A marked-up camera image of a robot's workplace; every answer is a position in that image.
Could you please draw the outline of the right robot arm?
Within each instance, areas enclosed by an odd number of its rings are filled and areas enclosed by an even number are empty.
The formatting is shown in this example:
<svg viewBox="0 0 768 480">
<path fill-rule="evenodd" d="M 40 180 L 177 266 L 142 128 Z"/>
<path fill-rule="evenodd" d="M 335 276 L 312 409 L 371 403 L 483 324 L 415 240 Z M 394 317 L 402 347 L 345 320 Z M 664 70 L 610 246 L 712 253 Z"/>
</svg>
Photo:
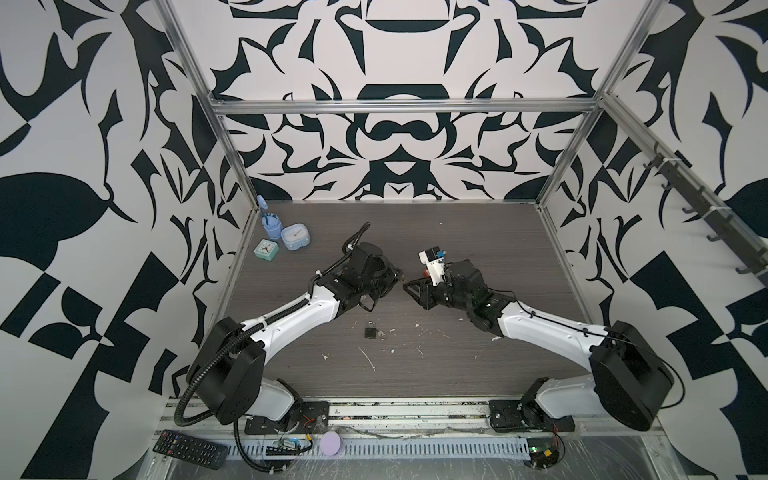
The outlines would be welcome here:
<svg viewBox="0 0 768 480">
<path fill-rule="evenodd" d="M 526 342 L 585 369 L 569 379 L 537 379 L 518 400 L 493 400 L 490 425 L 496 432 L 572 432 L 584 416 L 609 416 L 647 431 L 674 385 L 682 381 L 632 325 L 586 324 L 535 310 L 511 291 L 486 285 L 468 260 L 445 264 L 426 260 L 427 275 L 404 284 L 422 308 L 462 310 L 481 331 Z"/>
</svg>

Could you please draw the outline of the small black padlock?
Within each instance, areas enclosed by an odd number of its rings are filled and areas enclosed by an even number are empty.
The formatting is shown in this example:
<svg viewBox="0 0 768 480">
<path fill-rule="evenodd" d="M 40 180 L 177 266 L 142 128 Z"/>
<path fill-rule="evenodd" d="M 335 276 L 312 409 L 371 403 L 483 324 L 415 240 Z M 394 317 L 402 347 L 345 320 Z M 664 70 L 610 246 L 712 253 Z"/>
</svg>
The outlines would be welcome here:
<svg viewBox="0 0 768 480">
<path fill-rule="evenodd" d="M 379 330 L 373 322 L 369 322 L 364 328 L 364 338 L 373 340 L 379 337 Z"/>
</svg>

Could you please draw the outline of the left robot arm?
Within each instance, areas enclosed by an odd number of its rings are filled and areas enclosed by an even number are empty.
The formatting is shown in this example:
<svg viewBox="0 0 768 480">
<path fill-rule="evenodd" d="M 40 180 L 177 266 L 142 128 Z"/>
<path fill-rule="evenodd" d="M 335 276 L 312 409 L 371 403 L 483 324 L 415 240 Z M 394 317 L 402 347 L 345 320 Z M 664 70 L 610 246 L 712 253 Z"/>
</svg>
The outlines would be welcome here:
<svg viewBox="0 0 768 480">
<path fill-rule="evenodd" d="M 251 469 L 264 474 L 284 472 L 294 459 L 310 451 L 312 419 L 304 416 L 302 397 L 287 382 L 264 378 L 264 368 L 282 349 L 301 336 L 346 312 L 375 309 L 402 277 L 382 249 L 363 241 L 370 225 L 364 223 L 342 246 L 342 256 L 309 281 L 298 298 L 256 318 L 219 320 L 210 330 L 189 367 L 187 387 L 173 416 L 178 427 L 209 418 L 233 429 L 235 447 Z M 279 432 L 302 429 L 305 444 L 278 446 L 275 460 L 258 461 L 246 451 L 240 434 L 243 417 L 277 425 Z"/>
</svg>

